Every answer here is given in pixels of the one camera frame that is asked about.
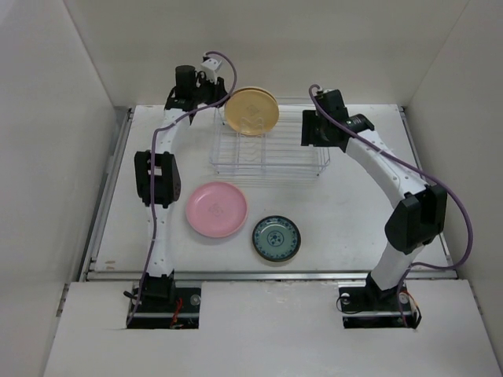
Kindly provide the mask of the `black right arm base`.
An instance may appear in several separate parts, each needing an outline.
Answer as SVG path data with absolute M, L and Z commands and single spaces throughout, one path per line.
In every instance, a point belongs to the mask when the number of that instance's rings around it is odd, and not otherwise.
M 370 284 L 341 286 L 336 307 L 345 329 L 417 329 L 423 318 L 405 284 L 383 294 Z

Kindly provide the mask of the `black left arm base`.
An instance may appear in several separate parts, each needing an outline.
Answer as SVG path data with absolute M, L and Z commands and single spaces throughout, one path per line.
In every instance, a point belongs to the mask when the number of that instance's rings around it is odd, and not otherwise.
M 184 286 L 174 280 L 146 280 L 143 286 L 124 291 L 130 299 L 127 329 L 197 329 L 200 323 L 201 286 Z

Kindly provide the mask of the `pink plate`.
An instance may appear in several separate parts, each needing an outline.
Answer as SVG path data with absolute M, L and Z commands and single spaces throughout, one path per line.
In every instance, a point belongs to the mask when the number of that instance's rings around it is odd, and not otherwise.
M 213 181 L 199 186 L 188 198 L 185 216 L 202 236 L 220 239 L 232 236 L 248 218 L 248 201 L 233 184 Z

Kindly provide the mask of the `orange plate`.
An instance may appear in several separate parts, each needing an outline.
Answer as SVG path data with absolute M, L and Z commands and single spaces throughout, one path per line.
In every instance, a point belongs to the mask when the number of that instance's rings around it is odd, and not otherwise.
M 277 99 L 255 90 L 232 94 L 224 107 L 227 123 L 246 136 L 258 136 L 271 131 L 279 120 Z

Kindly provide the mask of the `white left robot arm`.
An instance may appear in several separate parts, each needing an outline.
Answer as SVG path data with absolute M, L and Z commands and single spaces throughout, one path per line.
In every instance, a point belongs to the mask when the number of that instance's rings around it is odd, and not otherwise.
M 219 67 L 175 69 L 175 86 L 168 95 L 163 120 L 152 136 L 150 148 L 134 155 L 138 196 L 148 208 L 150 245 L 138 288 L 138 301 L 149 301 L 158 311 L 171 309 L 176 300 L 172 289 L 174 263 L 168 255 L 168 220 L 181 194 L 181 178 L 174 151 L 199 107 L 220 107 L 228 92 Z

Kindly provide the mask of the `green blue floral plate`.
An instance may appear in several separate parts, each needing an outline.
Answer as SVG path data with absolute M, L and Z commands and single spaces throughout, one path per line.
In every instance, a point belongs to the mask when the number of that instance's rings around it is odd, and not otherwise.
M 282 263 L 294 258 L 302 239 L 297 225 L 284 216 L 272 215 L 261 219 L 251 235 L 255 252 L 268 262 Z

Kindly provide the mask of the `rear beige plate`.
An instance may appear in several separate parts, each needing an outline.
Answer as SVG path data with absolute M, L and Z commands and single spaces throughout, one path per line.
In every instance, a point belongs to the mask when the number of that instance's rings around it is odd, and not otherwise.
M 237 94 L 239 92 L 242 92 L 242 91 L 245 91 L 245 90 L 255 90 L 255 91 L 259 91 L 261 93 L 264 93 L 270 97 L 272 97 L 274 100 L 276 100 L 276 97 L 269 91 L 269 90 L 266 90 L 262 87 L 258 87 L 258 86 L 244 86 L 244 87 L 241 87 L 239 88 L 238 90 L 235 90 L 233 92 L 233 94 Z

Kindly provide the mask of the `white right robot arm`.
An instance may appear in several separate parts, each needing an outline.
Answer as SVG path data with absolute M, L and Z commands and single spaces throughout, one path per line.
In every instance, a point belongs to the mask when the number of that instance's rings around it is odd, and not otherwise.
M 446 189 L 429 185 L 416 167 L 391 152 L 365 115 L 350 115 L 339 90 L 313 85 L 309 92 L 315 108 L 303 112 L 301 144 L 340 149 L 374 180 L 393 208 L 384 226 L 386 247 L 364 290 L 365 303 L 383 309 L 418 254 L 443 231 Z

